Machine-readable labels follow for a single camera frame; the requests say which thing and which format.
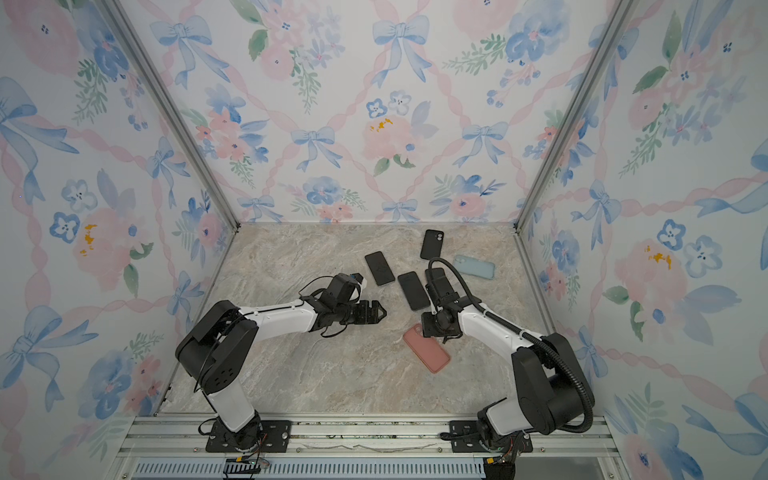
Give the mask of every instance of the ribbon bow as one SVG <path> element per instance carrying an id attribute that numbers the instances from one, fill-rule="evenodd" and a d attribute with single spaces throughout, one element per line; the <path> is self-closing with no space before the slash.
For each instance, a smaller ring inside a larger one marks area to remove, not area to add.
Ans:
<path id="1" fill-rule="evenodd" d="M 418 217 L 414 217 L 408 212 L 415 212 L 418 205 L 419 203 L 416 201 L 416 199 L 412 198 L 411 200 L 406 200 L 404 202 L 384 202 L 382 204 L 382 209 L 385 212 L 392 212 L 393 223 L 395 223 L 397 220 L 400 220 L 400 214 L 402 214 L 409 223 L 413 223 L 418 222 L 419 219 Z"/>
<path id="2" fill-rule="evenodd" d="M 190 311 L 192 310 L 190 301 L 187 299 L 194 298 L 205 293 L 203 290 L 200 290 L 200 282 L 197 282 L 195 286 L 187 291 L 187 288 L 189 288 L 191 284 L 192 279 L 190 278 L 189 274 L 182 270 L 181 273 L 179 273 L 179 286 L 176 288 L 174 295 L 170 298 L 170 302 L 168 302 L 168 307 L 166 308 L 166 311 L 173 316 L 176 316 L 176 312 L 178 312 L 179 306 L 187 311 L 187 330 L 189 330 L 191 326 Z"/>
<path id="3" fill-rule="evenodd" d="M 184 59 L 184 70 L 180 71 L 174 80 L 176 85 L 181 84 L 184 88 L 187 88 L 187 76 L 189 72 L 195 68 L 195 60 L 192 51 L 194 51 L 200 60 L 208 66 L 215 74 L 222 77 L 224 80 L 229 81 L 222 68 L 227 68 L 230 64 L 225 61 L 221 61 L 218 58 L 214 58 L 203 51 L 198 45 L 193 42 L 201 43 L 203 45 L 211 45 L 213 42 L 210 39 L 210 29 L 208 24 L 201 17 L 192 15 L 187 20 L 187 23 L 171 25 L 166 22 L 155 22 L 150 25 L 152 33 L 157 41 L 161 45 L 166 47 L 173 45 L 177 41 L 179 42 L 179 50 L 181 51 L 181 57 Z M 184 39 L 187 39 L 190 44 L 187 45 Z"/>
<path id="4" fill-rule="evenodd" d="M 429 35 L 429 19 L 424 15 L 418 15 L 408 23 L 398 23 L 397 25 L 389 20 L 381 20 L 373 24 L 373 41 L 377 45 L 386 45 L 391 41 L 393 43 L 389 68 L 377 73 L 371 80 L 371 85 L 377 84 L 381 88 L 386 75 L 400 66 L 400 60 L 402 60 L 400 38 L 424 45 L 427 41 L 427 35 Z M 406 58 L 408 58 L 408 63 L 411 64 L 413 71 L 422 81 L 426 82 L 424 69 L 431 67 L 432 64 L 419 57 L 408 42 L 403 42 L 402 50 L 406 51 Z"/>
<path id="5" fill-rule="evenodd" d="M 189 173 L 184 169 L 187 162 L 179 162 L 177 164 L 168 161 L 169 158 L 174 156 L 174 149 L 171 148 L 170 142 L 166 137 L 160 137 L 160 141 L 157 144 L 157 151 L 152 157 L 147 159 L 147 173 L 152 178 L 157 178 L 160 172 L 163 172 L 165 180 L 168 180 L 168 208 L 176 207 L 176 199 L 174 198 L 174 176 L 170 174 L 173 170 L 177 174 L 183 177 L 189 177 Z"/>
<path id="6" fill-rule="evenodd" d="M 318 148 L 320 149 L 321 152 L 323 152 L 323 155 L 325 156 L 325 158 L 328 159 L 330 163 L 336 165 L 337 168 L 341 168 L 341 165 L 339 165 L 338 160 L 342 156 L 339 154 L 333 153 L 332 151 L 328 150 L 324 145 L 322 145 L 322 144 L 333 145 L 336 143 L 336 135 L 333 133 L 333 129 L 331 127 L 323 127 L 323 128 L 320 128 L 318 131 L 295 130 L 291 132 L 290 137 L 291 137 L 291 140 L 293 140 L 294 144 L 296 145 L 306 144 L 307 148 L 310 151 L 310 157 L 307 158 L 305 161 L 301 162 L 299 166 L 296 167 L 297 170 L 306 172 L 306 168 L 310 165 L 310 162 L 317 158 Z"/>
<path id="7" fill-rule="evenodd" d="M 27 205 L 32 205 L 33 197 L 45 201 L 42 190 L 40 190 L 38 185 L 38 179 L 35 177 L 38 155 L 23 135 L 4 125 L 6 121 L 22 133 L 49 147 L 71 154 L 80 153 L 76 148 L 62 141 L 67 136 L 66 128 L 32 127 L 16 120 L 17 118 L 31 117 L 37 113 L 38 108 L 32 103 L 24 88 L 16 83 L 16 80 L 9 77 L 0 78 L 0 134 L 16 150 L 16 153 L 18 153 L 29 168 L 29 173 L 24 178 L 24 200 L 27 202 Z"/>
<path id="8" fill-rule="evenodd" d="M 35 347 L 50 349 L 59 346 L 73 346 L 87 342 L 98 336 L 97 333 L 85 333 L 88 320 L 80 326 L 61 336 L 43 340 L 61 325 L 61 315 L 50 306 L 39 305 L 29 311 L 24 320 L 24 335 L 16 339 L 13 348 L 8 353 L 0 355 L 0 389 L 7 389 L 16 383 L 22 374 L 24 362 L 42 370 L 51 377 L 51 382 L 45 390 L 45 411 L 50 412 L 55 400 L 63 400 L 64 396 L 58 389 L 55 377 L 58 373 L 58 359 L 47 352 L 32 352 Z"/>
<path id="9" fill-rule="evenodd" d="M 750 162 L 757 170 L 768 172 L 768 140 L 764 141 L 757 150 L 755 150 Z M 733 202 L 732 204 L 720 198 L 704 198 L 702 200 L 697 200 L 696 205 L 702 207 L 697 215 L 698 217 L 703 217 L 704 215 L 713 214 L 714 212 L 719 212 L 728 208 L 742 215 L 752 214 L 768 207 L 768 182 L 760 185 L 755 190 L 752 190 L 751 193 L 747 194 L 746 197 L 737 202 Z M 763 234 L 763 242 L 760 249 L 760 269 L 765 270 L 766 268 L 768 268 L 768 228 L 766 228 L 766 232 Z"/>
<path id="10" fill-rule="evenodd" d="M 595 180 L 592 182 L 592 186 L 589 187 L 589 196 L 595 199 L 587 213 L 571 212 L 573 216 L 573 222 L 583 218 L 585 220 L 592 220 L 592 217 L 597 217 L 594 220 L 594 228 L 592 229 L 592 248 L 594 250 L 594 242 L 598 241 L 603 243 L 603 227 L 602 217 L 605 215 L 605 221 L 607 223 L 613 223 L 614 220 L 621 214 L 621 202 L 619 200 L 613 200 L 605 193 L 605 186 L 603 182 Z"/>
<path id="11" fill-rule="evenodd" d="M 494 144 L 491 143 L 491 139 L 501 140 L 507 134 L 507 122 L 500 121 L 497 124 L 493 124 L 491 127 L 479 127 L 478 125 L 469 125 L 462 130 L 462 138 L 464 140 L 475 139 L 475 144 L 472 145 L 472 151 L 469 155 L 459 158 L 453 162 L 454 165 L 462 166 L 468 158 L 474 157 L 482 150 L 482 138 L 485 137 L 485 151 L 488 152 L 488 156 L 493 163 L 498 164 L 498 155 L 503 155 L 504 152 L 499 150 Z"/>
<path id="12" fill-rule="evenodd" d="M 259 220 L 262 215 L 267 215 L 277 223 L 280 223 L 280 219 L 283 218 L 282 215 L 276 214 L 270 210 L 270 208 L 275 207 L 275 200 L 273 200 L 270 195 L 262 195 L 258 198 L 241 197 L 237 199 L 237 203 L 239 203 L 241 207 L 253 208 L 253 218 L 249 220 L 251 222 Z"/>

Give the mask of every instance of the stone-patterned work surface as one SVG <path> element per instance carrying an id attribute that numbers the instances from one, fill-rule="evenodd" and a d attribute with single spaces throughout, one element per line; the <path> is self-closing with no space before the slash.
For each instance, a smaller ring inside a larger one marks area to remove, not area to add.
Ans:
<path id="1" fill-rule="evenodd" d="M 423 282 L 427 261 L 419 251 L 427 228 L 445 231 L 447 260 L 458 253 L 495 263 L 494 280 L 465 276 L 473 294 L 511 321 L 543 331 L 510 226 L 243 225 L 206 310 L 224 299 L 238 306 L 283 303 L 316 276 L 360 272 L 369 279 L 363 299 L 379 300 L 389 313 L 379 325 L 350 326 L 332 339 L 313 332 L 255 343 L 240 378 L 258 410 L 467 413 L 510 394 L 511 367 L 468 336 L 449 341 L 451 362 L 430 373 L 402 340 L 421 312 L 410 310 L 397 281 L 372 281 L 364 256 L 381 250 L 396 276 L 415 270 Z M 193 385 L 179 368 L 161 411 L 209 412 L 202 394 L 191 394 Z"/>

